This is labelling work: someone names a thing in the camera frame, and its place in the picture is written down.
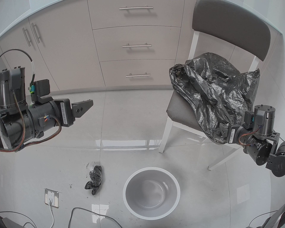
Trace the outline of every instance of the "garbage bag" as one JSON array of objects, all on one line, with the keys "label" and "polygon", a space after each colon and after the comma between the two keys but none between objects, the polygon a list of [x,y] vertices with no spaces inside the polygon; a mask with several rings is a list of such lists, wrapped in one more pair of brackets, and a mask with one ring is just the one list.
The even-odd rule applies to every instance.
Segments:
[{"label": "garbage bag", "polygon": [[102,182],[102,167],[95,166],[92,171],[89,173],[91,180],[88,181],[85,185],[85,189],[92,189],[92,195],[95,195],[99,189],[99,186]]},{"label": "garbage bag", "polygon": [[226,143],[219,124],[242,124],[251,111],[259,69],[240,73],[228,60],[204,53],[169,70],[173,88],[191,105],[203,132],[217,144]]}]

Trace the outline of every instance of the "power socket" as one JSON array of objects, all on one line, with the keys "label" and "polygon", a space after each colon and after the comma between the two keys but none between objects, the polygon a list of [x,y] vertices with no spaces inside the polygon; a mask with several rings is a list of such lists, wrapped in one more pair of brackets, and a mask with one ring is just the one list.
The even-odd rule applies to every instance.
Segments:
[{"label": "power socket", "polygon": [[53,207],[58,207],[58,196],[59,196],[59,192],[57,191],[53,191],[53,190],[50,190],[50,189],[45,189],[44,190],[44,202],[45,204],[48,205],[49,203],[49,199],[51,198],[52,199],[52,206]]}]

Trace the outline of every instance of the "gray cushion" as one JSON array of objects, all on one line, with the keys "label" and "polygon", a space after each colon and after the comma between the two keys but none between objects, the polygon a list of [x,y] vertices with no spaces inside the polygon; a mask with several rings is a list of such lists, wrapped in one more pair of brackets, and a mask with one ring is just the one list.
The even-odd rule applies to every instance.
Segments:
[{"label": "gray cushion", "polygon": [[173,121],[194,128],[198,131],[202,131],[190,104],[176,91],[173,91],[166,112]]},{"label": "gray cushion", "polygon": [[270,45],[270,30],[265,22],[225,0],[197,0],[192,28],[230,42],[262,61]]}]

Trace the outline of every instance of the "chair seat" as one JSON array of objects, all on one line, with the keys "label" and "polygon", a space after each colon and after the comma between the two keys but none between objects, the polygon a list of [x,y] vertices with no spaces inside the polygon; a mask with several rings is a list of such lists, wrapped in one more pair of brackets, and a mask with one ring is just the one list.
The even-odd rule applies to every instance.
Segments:
[{"label": "chair seat", "polygon": [[174,121],[202,131],[194,115],[191,105],[181,97],[176,91],[173,91],[168,108],[167,115]]}]

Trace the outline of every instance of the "white sticker on floor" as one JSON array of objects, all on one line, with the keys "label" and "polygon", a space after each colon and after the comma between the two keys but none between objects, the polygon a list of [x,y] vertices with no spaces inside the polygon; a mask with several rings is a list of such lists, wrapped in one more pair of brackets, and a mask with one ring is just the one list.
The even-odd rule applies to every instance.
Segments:
[{"label": "white sticker on floor", "polygon": [[249,200],[249,184],[237,188],[237,204]]},{"label": "white sticker on floor", "polygon": [[[99,206],[97,204],[92,204],[92,211],[100,215],[106,215],[108,209],[109,209],[109,205],[100,204]],[[92,214],[92,222],[97,223],[98,218],[100,218],[100,221],[101,221],[105,217]]]}]

